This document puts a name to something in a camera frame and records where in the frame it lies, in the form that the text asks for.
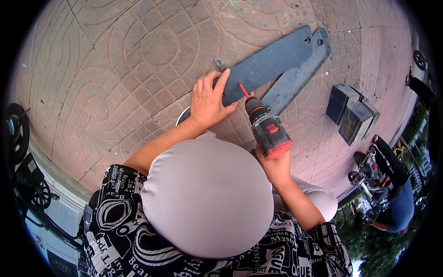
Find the car battery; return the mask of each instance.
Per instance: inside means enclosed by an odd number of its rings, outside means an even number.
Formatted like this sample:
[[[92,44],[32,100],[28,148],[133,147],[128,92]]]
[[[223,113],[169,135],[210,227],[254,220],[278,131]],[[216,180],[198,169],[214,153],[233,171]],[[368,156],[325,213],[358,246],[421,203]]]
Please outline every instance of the car battery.
[[[371,111],[364,104],[355,102],[346,107],[338,133],[351,146],[366,134],[372,118]]]
[[[369,103],[368,98],[364,97],[361,100],[361,103],[368,108],[368,110],[372,113],[372,121],[369,124],[368,130],[366,130],[366,134],[361,138],[364,140],[365,138],[369,137],[374,130],[375,124],[377,123],[378,119],[380,118],[380,112],[371,104]]]
[[[340,125],[346,107],[358,102],[359,97],[359,93],[348,85],[339,84],[332,86],[326,114],[335,124]]]

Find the cordless drill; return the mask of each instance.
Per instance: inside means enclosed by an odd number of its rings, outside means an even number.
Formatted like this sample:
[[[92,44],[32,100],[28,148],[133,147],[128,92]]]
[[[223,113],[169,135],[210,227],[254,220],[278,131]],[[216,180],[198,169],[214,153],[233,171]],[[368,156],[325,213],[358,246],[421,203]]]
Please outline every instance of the cordless drill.
[[[260,99],[250,96],[240,83],[238,85],[248,98],[245,101],[246,112],[252,124],[252,133],[263,150],[265,159],[273,160],[289,151],[292,140],[281,125],[280,119],[273,116]]]

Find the black scooter deck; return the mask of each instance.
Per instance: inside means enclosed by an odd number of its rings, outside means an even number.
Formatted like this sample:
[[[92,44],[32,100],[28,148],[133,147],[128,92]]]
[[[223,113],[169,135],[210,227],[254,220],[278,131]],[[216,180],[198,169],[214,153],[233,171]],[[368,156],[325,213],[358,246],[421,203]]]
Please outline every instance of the black scooter deck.
[[[247,92],[251,92],[302,63],[312,55],[312,44],[311,27],[305,25],[231,67],[231,75],[226,82],[222,99],[223,105],[226,107],[244,96],[238,83]]]
[[[283,112],[329,57],[331,47],[326,29],[318,28],[311,44],[312,55],[283,73],[261,99],[275,115]]]

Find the black and white shirt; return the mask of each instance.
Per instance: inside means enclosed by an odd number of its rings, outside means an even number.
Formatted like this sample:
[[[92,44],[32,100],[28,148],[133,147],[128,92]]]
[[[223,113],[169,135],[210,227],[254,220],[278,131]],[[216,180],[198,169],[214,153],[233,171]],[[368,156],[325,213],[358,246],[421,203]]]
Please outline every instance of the black and white shirt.
[[[300,277],[350,276],[345,246],[330,223],[306,233],[289,213],[274,214],[266,235],[250,250],[221,260],[192,257],[157,235],[143,213],[140,191],[146,176],[112,165],[100,187],[87,232],[91,276]]]

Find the brick pavement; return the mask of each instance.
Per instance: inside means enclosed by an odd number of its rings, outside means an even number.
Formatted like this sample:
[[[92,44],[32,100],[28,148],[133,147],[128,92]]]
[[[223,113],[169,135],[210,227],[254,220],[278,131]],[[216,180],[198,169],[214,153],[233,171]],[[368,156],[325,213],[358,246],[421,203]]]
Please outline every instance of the brick pavement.
[[[344,143],[325,116],[331,87],[358,88],[381,111],[375,132],[386,140],[412,93],[409,25],[394,1],[52,0],[24,39],[11,101],[31,107],[31,136],[48,158],[94,191],[108,165],[174,126],[216,57],[232,66],[304,24],[330,32],[332,53],[280,116],[294,140],[291,172],[339,195],[370,139]],[[211,130],[250,150],[249,125],[240,105]]]

